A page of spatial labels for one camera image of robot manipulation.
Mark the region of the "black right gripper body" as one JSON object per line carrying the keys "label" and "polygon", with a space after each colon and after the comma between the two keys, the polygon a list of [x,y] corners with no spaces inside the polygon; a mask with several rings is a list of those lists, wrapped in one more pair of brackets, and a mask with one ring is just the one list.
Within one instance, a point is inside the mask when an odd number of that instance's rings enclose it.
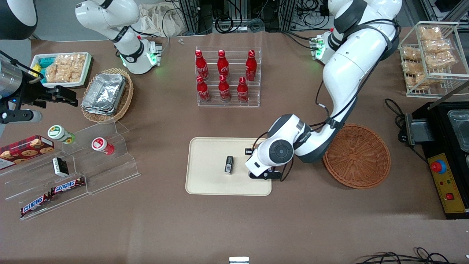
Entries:
{"label": "black right gripper body", "polygon": [[34,102],[40,102],[39,107],[45,109],[46,102],[55,102],[53,91],[42,84],[22,84],[15,92],[15,110],[24,104],[34,105]]}

